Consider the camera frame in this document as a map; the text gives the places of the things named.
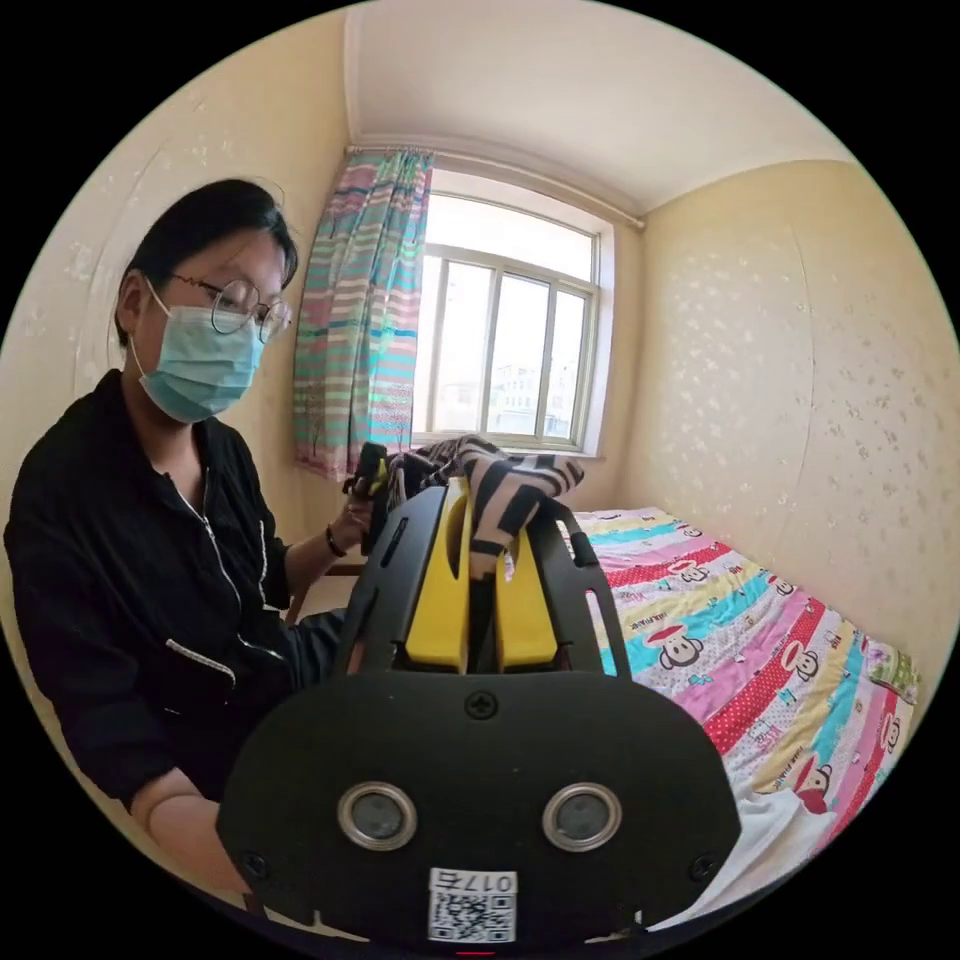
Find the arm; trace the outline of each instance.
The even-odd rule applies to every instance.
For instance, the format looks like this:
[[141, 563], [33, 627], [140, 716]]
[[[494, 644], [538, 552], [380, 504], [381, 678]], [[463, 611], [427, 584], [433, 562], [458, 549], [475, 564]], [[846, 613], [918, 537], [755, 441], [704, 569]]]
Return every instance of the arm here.
[[156, 844], [215, 890], [250, 893], [217, 834], [220, 805], [207, 800], [181, 770], [148, 783], [133, 798], [130, 815]]
[[[266, 576], [263, 580], [264, 597], [272, 607], [286, 610], [291, 596], [302, 596], [339, 559], [330, 547], [327, 531], [315, 537], [301, 540], [292, 546], [277, 536], [277, 524], [267, 506], [260, 487], [253, 455], [243, 437], [234, 431], [250, 488], [254, 492], [255, 508], [262, 524], [263, 549], [266, 556]], [[333, 542], [345, 554], [360, 543], [370, 523], [370, 505], [348, 503], [347, 507], [330, 524]]]
[[4, 534], [17, 625], [74, 761], [198, 879], [247, 892], [216, 834], [217, 804], [177, 769], [137, 694], [137, 663], [112, 642], [107, 601], [89, 564], [49, 505], [24, 499], [15, 493]]
[[49, 504], [15, 494], [4, 540], [17, 626], [73, 759], [129, 810], [134, 794], [176, 761], [137, 692], [136, 661], [112, 640], [107, 600], [66, 530]]

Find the qr code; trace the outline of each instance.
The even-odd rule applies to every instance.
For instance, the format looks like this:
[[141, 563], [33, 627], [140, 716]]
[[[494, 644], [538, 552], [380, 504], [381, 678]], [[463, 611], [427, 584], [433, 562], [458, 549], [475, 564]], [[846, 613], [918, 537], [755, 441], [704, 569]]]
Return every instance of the qr code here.
[[510, 943], [516, 897], [483, 893], [432, 891], [430, 939], [450, 943]]

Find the hand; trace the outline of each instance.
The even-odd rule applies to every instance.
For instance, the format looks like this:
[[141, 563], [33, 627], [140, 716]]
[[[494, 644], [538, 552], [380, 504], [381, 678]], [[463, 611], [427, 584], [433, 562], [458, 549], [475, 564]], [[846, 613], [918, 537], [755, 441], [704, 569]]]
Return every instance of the hand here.
[[372, 515], [373, 504], [369, 500], [348, 500], [340, 516], [330, 524], [333, 542], [344, 553], [358, 546], [370, 529]]

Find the screw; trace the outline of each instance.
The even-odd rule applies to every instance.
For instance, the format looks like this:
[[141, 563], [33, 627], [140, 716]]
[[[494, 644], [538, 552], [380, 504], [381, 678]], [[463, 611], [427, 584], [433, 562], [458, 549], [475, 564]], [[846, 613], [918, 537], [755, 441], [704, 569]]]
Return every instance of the screw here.
[[464, 707], [472, 720], [489, 720], [497, 712], [497, 698], [492, 693], [478, 690], [467, 697]]
[[266, 880], [270, 876], [270, 868], [267, 866], [267, 861], [260, 856], [259, 853], [245, 853], [241, 858], [240, 862], [243, 864], [243, 869], [250, 874], [254, 880]]
[[706, 880], [716, 867], [716, 858], [709, 853], [705, 853], [702, 857], [697, 857], [690, 865], [690, 879], [695, 880], [697, 883]]

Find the blue surgical mask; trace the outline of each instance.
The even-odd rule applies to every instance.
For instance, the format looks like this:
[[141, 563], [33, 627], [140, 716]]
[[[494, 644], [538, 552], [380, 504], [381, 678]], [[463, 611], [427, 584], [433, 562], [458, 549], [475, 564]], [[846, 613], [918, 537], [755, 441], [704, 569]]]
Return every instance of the blue surgical mask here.
[[233, 333], [219, 333], [210, 307], [168, 309], [153, 287], [150, 292], [168, 319], [153, 373], [143, 372], [130, 341], [144, 392], [180, 423], [198, 423], [223, 413], [250, 389], [260, 366], [263, 341], [256, 323], [251, 319]]

